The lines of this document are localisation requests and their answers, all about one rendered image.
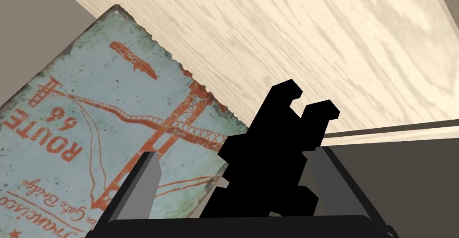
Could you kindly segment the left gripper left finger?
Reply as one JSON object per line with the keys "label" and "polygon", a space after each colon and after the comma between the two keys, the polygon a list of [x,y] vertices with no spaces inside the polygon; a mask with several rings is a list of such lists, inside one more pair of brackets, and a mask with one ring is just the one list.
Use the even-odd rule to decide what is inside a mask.
{"label": "left gripper left finger", "polygon": [[145,151],[108,204],[94,231],[101,231],[110,222],[144,220],[150,216],[161,179],[157,152]]}

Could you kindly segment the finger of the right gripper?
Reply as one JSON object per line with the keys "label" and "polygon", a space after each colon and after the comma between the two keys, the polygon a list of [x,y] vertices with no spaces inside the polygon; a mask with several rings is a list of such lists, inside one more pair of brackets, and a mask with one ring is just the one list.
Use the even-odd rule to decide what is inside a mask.
{"label": "finger of the right gripper", "polygon": [[280,138],[283,135],[281,132],[285,131],[295,118],[298,118],[290,105],[293,100],[301,96],[302,92],[292,79],[272,86],[247,134],[263,140]]}
{"label": "finger of the right gripper", "polygon": [[306,105],[302,115],[298,116],[291,109],[291,103],[290,100],[287,108],[293,116],[293,123],[290,127],[292,133],[286,142],[286,151],[313,151],[316,147],[321,146],[329,122],[338,119],[340,111],[331,100],[324,100]]}

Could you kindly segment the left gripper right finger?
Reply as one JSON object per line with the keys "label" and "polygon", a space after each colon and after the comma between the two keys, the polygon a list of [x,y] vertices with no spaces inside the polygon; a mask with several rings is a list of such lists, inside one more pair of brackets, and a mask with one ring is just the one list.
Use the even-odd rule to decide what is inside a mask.
{"label": "left gripper right finger", "polygon": [[376,207],[329,147],[303,154],[307,162],[299,184],[318,197],[315,216],[362,215],[386,227]]}

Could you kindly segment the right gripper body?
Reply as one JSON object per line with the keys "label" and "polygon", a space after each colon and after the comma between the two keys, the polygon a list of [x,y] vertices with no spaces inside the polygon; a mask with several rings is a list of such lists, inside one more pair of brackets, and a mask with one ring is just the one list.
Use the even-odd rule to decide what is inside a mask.
{"label": "right gripper body", "polygon": [[227,163],[200,217],[313,216],[318,197],[299,181],[307,158],[279,139],[250,134],[229,136],[218,155]]}

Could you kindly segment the pale blue bridge tin sign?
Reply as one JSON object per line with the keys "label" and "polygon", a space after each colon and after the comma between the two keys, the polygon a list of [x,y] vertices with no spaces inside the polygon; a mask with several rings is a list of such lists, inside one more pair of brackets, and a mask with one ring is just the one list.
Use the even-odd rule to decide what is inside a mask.
{"label": "pale blue bridge tin sign", "polygon": [[0,107],[0,238],[84,238],[144,151],[151,218],[187,218],[247,127],[119,5]]}

